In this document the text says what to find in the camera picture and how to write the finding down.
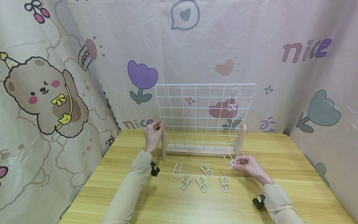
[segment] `person's left hand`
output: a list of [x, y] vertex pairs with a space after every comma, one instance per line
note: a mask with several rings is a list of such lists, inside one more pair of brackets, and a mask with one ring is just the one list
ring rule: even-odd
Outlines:
[[144, 128], [145, 143], [147, 145], [144, 151], [152, 153], [156, 149], [163, 134], [164, 127], [164, 123], [161, 123], [161, 120], [157, 120]]

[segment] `white wire clip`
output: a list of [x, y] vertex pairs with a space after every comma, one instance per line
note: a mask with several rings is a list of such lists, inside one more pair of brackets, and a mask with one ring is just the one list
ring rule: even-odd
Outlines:
[[221, 180], [221, 176], [219, 176], [219, 179], [220, 179], [221, 188], [223, 189], [223, 191], [229, 192], [230, 188], [229, 188], [229, 183], [227, 182], [227, 177], [224, 176], [224, 182]]
[[230, 168], [234, 167], [234, 159], [231, 157], [231, 155], [229, 154], [231, 160], [230, 161], [227, 161], [227, 159], [225, 158], [224, 156], [224, 159], [226, 160], [227, 164], [229, 165]]
[[205, 192], [207, 192], [207, 191], [209, 190], [209, 188], [208, 188], [208, 186], [206, 185], [206, 182], [205, 182], [205, 180], [204, 180], [204, 177], [203, 177], [203, 176], [201, 176], [201, 179], [202, 179], [203, 183], [202, 183], [202, 184], [200, 184], [200, 182], [199, 182], [199, 180], [198, 180], [198, 179], [197, 179], [197, 183], [198, 183], [198, 185], [199, 185], [199, 187], [200, 187], [201, 191], [202, 191], [203, 193], [205, 193]]
[[204, 170], [204, 168], [200, 167], [200, 169], [204, 172], [204, 174], [206, 174], [208, 176], [208, 178], [212, 177], [214, 174], [213, 172], [209, 169], [209, 163], [208, 165], [206, 165], [204, 163], [204, 167], [206, 168], [206, 170]]
[[173, 177], [175, 177], [175, 178], [178, 178], [178, 177], [179, 177], [179, 175], [180, 175], [180, 170], [182, 169], [182, 165], [181, 165], [181, 164], [180, 164], [179, 170], [177, 169], [177, 166], [178, 166], [178, 164], [176, 163], [176, 164], [175, 164], [175, 168], [174, 168], [174, 173], [173, 173]]
[[179, 184], [179, 187], [183, 190], [185, 190], [185, 188], [190, 184], [190, 182], [193, 180], [193, 178], [190, 178], [190, 180], [187, 182], [186, 178], [188, 177], [188, 174], [185, 174], [184, 179], [182, 180], [182, 182]]
[[229, 101], [228, 101], [228, 105], [227, 105], [227, 111], [235, 111], [237, 109], [236, 108], [237, 96], [235, 96], [234, 104], [230, 104], [230, 100], [231, 100], [231, 97], [229, 96]]

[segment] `pink cheek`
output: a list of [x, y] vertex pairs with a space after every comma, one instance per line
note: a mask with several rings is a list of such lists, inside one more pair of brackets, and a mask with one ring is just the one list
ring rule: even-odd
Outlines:
[[54, 87], [54, 88], [59, 87], [60, 86], [60, 81], [55, 80], [55, 81], [51, 82], [51, 86]]
[[30, 98], [29, 98], [29, 103], [30, 103], [30, 104], [35, 104], [35, 103], [37, 103], [37, 97], [36, 97], [36, 96], [30, 97]]

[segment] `white wire grid panel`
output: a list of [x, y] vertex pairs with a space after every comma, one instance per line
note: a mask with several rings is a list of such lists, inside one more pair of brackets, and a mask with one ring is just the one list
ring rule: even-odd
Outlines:
[[155, 85], [168, 148], [235, 149], [256, 84]]

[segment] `wooden post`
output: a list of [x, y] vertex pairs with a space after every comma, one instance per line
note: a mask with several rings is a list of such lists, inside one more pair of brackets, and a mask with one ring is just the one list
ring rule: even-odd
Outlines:
[[166, 140], [165, 140], [165, 134], [161, 135], [161, 159], [165, 161], [166, 158]]
[[242, 147], [244, 145], [244, 138], [245, 138], [246, 129], [247, 129], [245, 124], [241, 124], [240, 127], [241, 127], [241, 129], [237, 133], [237, 136], [234, 139], [233, 144], [232, 144], [232, 146], [235, 149], [236, 156], [241, 156]]

